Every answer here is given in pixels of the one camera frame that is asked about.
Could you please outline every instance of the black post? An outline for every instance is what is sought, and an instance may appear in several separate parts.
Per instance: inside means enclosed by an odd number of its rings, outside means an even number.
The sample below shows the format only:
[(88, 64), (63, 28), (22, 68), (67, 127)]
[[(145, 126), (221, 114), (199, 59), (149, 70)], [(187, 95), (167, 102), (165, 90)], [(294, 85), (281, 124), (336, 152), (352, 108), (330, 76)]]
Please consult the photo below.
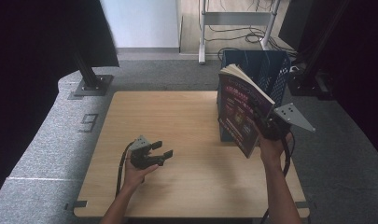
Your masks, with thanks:
[(299, 96), (321, 96), (329, 94), (325, 87), (322, 76), (319, 76), (319, 68), (322, 65), (322, 52), (328, 43), (329, 37), (343, 16), (351, 0), (343, 0), (336, 9), (325, 32), (320, 37), (313, 54), (306, 68), (302, 71), (291, 73), (291, 80), (288, 82), (290, 93)]

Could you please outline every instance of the red book cover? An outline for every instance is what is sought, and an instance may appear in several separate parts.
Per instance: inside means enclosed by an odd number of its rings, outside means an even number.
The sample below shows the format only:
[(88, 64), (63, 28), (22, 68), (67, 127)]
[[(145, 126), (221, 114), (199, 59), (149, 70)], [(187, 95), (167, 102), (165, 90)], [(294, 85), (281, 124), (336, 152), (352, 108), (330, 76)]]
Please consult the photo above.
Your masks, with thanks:
[(249, 158), (258, 144), (255, 122), (258, 118), (268, 117), (274, 101), (244, 76), (235, 65), (221, 70), (218, 121)]

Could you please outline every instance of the wrist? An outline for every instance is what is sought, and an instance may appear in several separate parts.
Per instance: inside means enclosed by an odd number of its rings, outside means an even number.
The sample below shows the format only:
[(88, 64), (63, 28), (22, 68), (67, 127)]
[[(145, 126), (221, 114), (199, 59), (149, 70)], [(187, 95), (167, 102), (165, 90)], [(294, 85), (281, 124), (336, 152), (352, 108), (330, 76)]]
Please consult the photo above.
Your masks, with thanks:
[(131, 185), (122, 185), (120, 193), (129, 195), (130, 197), (135, 193), (136, 187)]
[(266, 172), (282, 172), (280, 160), (278, 161), (263, 161)]

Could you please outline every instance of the hand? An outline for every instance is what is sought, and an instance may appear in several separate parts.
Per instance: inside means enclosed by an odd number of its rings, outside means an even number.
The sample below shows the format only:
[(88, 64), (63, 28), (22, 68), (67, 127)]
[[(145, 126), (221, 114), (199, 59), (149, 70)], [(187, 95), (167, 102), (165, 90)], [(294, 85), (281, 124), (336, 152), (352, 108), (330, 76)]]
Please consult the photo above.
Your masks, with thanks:
[(149, 166), (145, 170), (135, 168), (131, 163), (131, 151), (128, 150), (127, 159), (125, 159), (125, 175), (124, 175), (124, 184), (123, 188), (136, 190), (136, 188), (143, 182), (145, 175), (150, 174), (159, 168), (159, 165), (155, 164)]
[[(261, 160), (264, 163), (266, 168), (279, 168), (281, 169), (281, 154), (284, 151), (284, 146), (282, 145), (282, 141), (273, 141), (264, 138), (264, 136), (259, 131), (258, 127), (256, 127), (256, 131), (259, 133), (259, 142), (260, 142), (260, 150), (261, 150)], [(291, 133), (288, 133), (286, 136), (287, 142), (289, 142), (292, 138)]]

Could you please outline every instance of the white wall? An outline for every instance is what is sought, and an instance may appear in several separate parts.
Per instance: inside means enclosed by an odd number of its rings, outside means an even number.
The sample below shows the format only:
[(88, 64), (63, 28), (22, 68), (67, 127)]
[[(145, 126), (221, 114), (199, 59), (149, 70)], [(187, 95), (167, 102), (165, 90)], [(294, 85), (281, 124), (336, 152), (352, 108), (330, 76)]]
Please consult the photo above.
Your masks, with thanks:
[(178, 48), (180, 0), (101, 0), (116, 48)]

